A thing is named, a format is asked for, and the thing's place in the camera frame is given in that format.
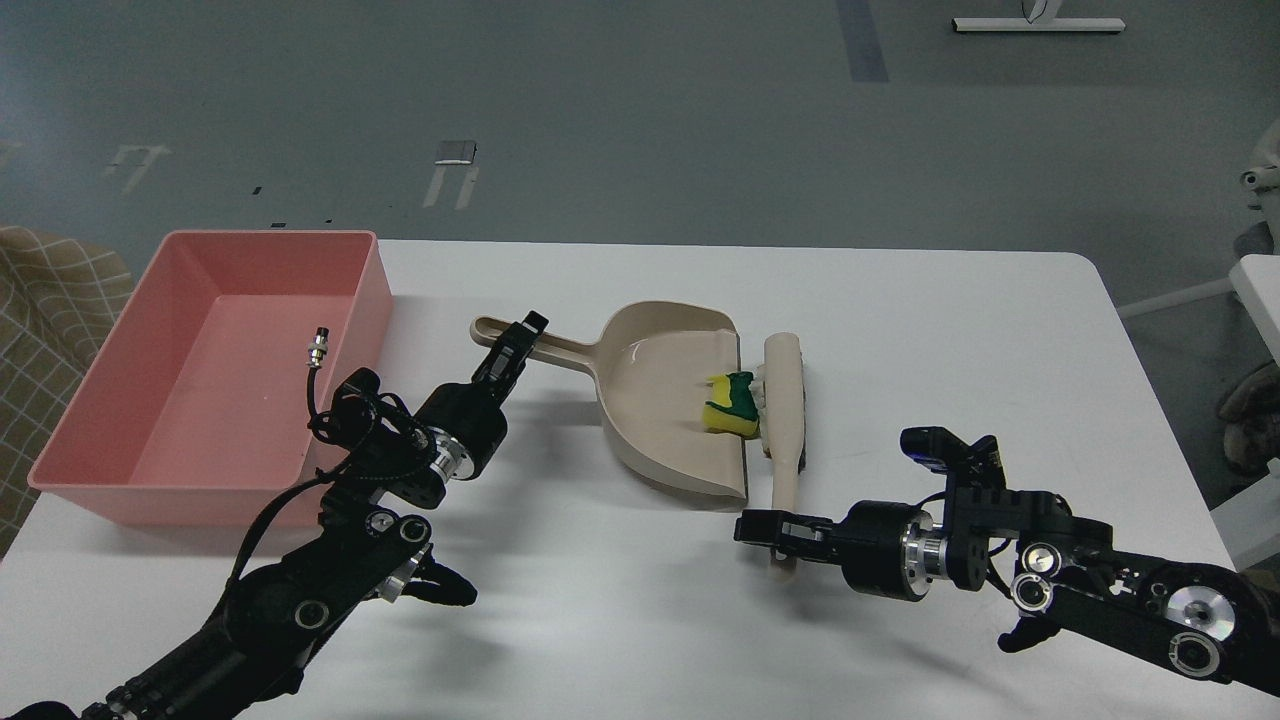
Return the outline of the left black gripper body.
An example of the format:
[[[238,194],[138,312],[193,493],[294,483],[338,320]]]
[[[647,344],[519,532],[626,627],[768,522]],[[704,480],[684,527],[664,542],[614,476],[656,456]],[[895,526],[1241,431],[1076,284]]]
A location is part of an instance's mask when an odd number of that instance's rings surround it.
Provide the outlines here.
[[[492,383],[445,383],[413,414],[434,441],[433,469],[443,480],[479,477],[507,434],[502,398]]]

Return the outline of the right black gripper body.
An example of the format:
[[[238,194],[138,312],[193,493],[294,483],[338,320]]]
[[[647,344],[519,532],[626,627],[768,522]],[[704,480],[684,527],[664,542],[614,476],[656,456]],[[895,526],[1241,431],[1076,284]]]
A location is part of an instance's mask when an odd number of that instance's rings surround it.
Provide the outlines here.
[[[946,577],[946,539],[923,507],[888,501],[854,503],[838,523],[838,565],[863,594],[916,602]]]

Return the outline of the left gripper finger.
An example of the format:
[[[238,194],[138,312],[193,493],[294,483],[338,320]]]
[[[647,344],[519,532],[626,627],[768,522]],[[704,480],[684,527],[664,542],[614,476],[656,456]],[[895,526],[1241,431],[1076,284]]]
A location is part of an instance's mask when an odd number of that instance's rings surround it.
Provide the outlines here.
[[[498,391],[498,338],[474,373],[474,383],[486,391]]]
[[[540,313],[529,311],[518,323],[512,323],[498,337],[498,395],[509,396],[526,361],[548,325]]]

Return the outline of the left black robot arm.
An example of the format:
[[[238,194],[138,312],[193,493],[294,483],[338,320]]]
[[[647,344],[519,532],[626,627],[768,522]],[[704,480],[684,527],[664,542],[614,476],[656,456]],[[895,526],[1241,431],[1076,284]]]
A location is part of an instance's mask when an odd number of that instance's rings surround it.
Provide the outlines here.
[[[417,410],[361,366],[319,410],[329,332],[308,346],[308,429],[346,451],[332,469],[280,492],[253,519],[201,628],[77,712],[40,701],[19,719],[232,719],[300,689],[305,670],[364,602],[411,597],[468,606],[475,587],[433,555],[425,518],[453,480],[479,477],[508,429],[503,402],[547,328],[507,325],[470,380],[438,386]]]

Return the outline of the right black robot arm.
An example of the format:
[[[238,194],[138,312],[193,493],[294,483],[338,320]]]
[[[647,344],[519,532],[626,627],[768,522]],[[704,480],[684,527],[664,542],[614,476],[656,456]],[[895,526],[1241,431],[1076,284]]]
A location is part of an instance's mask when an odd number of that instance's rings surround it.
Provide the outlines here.
[[[1277,593],[1231,569],[1114,547],[1111,525],[1060,495],[1006,484],[998,442],[908,428],[902,452],[940,474],[942,518],[924,503],[860,501],[833,520],[749,509],[733,538],[838,568],[855,592],[916,602],[936,580],[995,587],[1019,612],[998,647],[1029,650],[1068,630],[1197,682],[1276,694]]]

